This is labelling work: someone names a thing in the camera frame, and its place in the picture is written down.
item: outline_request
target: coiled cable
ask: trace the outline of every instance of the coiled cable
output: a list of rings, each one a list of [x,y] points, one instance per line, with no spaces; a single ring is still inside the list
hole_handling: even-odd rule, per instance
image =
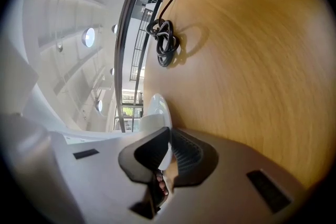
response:
[[[159,65],[167,67],[173,60],[174,53],[180,45],[178,37],[174,36],[173,23],[170,20],[162,19],[162,15],[167,10],[168,6],[173,2],[169,0],[165,8],[162,10],[159,18],[147,25],[146,31],[149,35],[153,36],[157,41],[156,54]],[[166,41],[166,47],[163,48],[163,41]]]

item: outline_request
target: light fixture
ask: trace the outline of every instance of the light fixture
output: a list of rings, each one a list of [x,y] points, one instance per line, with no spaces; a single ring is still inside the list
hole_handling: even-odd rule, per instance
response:
[[[96,109],[101,112],[101,110],[103,109],[103,102],[101,100],[97,100],[96,101]]]
[[[63,51],[63,44],[62,43],[56,44],[56,49],[57,49],[58,52],[62,52]]]
[[[95,31],[93,28],[88,28],[84,31],[82,35],[82,42],[85,46],[88,48],[92,47],[93,43],[95,41]]]
[[[117,31],[118,31],[118,25],[113,25],[112,26],[112,32],[116,34]]]

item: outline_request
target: wooden tabletop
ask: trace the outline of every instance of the wooden tabletop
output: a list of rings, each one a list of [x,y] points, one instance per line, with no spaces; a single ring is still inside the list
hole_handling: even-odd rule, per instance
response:
[[[336,31],[326,0],[176,0],[163,18],[181,50],[162,68],[152,39],[145,109],[160,93],[174,127],[247,144],[306,187],[320,180],[336,152]]]

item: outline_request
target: railing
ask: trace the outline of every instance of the railing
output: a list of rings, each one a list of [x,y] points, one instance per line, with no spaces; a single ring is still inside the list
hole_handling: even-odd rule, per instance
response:
[[[119,18],[117,39],[115,41],[116,43],[116,48],[114,52],[114,67],[115,67],[114,85],[116,88],[115,98],[117,100],[117,110],[119,114],[120,128],[123,133],[125,133],[125,124],[122,115],[122,65],[124,61],[127,30],[130,24],[133,7],[136,1],[137,0],[125,0]]]
[[[144,39],[146,38],[147,32],[146,27],[148,22],[152,17],[152,11],[149,9],[145,9],[141,18],[138,34],[136,35],[134,50],[133,50],[133,57],[132,57],[132,66],[131,66],[131,73],[130,73],[130,81],[136,81],[136,77],[139,71],[139,61],[140,55],[144,44]]]
[[[145,10],[143,15],[142,23],[140,24],[138,36],[136,38],[136,43],[134,46],[133,59],[132,59],[132,68],[136,68],[136,78],[135,80],[135,91],[134,91],[134,99],[133,103],[123,103],[122,102],[122,67],[124,60],[124,51],[125,51],[125,41],[127,36],[127,31],[132,15],[133,8],[135,6],[137,0],[125,0],[123,8],[121,10],[121,15],[118,23],[118,32],[117,32],[117,40],[116,40],[116,48],[114,53],[114,85],[115,85],[115,97],[117,100],[117,112],[119,118],[120,129],[123,133],[125,133],[125,123],[124,123],[124,115],[123,115],[123,107],[133,108],[132,113],[132,132],[134,127],[134,114],[135,108],[143,108],[143,104],[137,104],[137,94],[140,80],[140,71],[143,63],[144,53],[146,51],[149,34],[145,32],[145,28],[147,23],[152,22],[159,10],[160,3],[162,0],[157,0],[154,11]],[[143,38],[139,38],[139,32],[142,32]]]
[[[157,3],[155,5],[155,8],[153,10],[151,19],[150,19],[150,23],[152,21],[154,21],[156,14],[159,10],[160,4],[163,0],[157,0]],[[133,101],[133,105],[135,106],[136,102],[137,102],[137,94],[138,94],[138,87],[139,87],[139,80],[140,80],[140,71],[141,71],[141,67],[142,67],[142,62],[143,62],[143,57],[145,55],[145,51],[146,51],[146,47],[147,47],[147,43],[148,43],[148,39],[149,39],[149,34],[146,32],[146,36],[142,45],[142,50],[141,50],[141,54],[140,54],[140,59],[139,59],[139,64],[138,64],[138,74],[137,74],[137,80],[135,81],[135,91],[134,91],[134,101]],[[132,132],[133,132],[133,127],[134,127],[134,110],[135,107],[133,107],[133,117],[132,117]]]

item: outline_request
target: black slot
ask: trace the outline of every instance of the black slot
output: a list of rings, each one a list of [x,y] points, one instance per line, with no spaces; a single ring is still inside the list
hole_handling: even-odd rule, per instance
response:
[[[74,153],[74,156],[75,156],[76,159],[82,159],[82,158],[89,157],[89,156],[97,154],[97,153],[99,153],[99,152],[93,148],[93,149],[88,150],[88,151],[81,151],[81,152]]]
[[[291,203],[262,171],[252,171],[246,175],[273,213],[279,212]]]

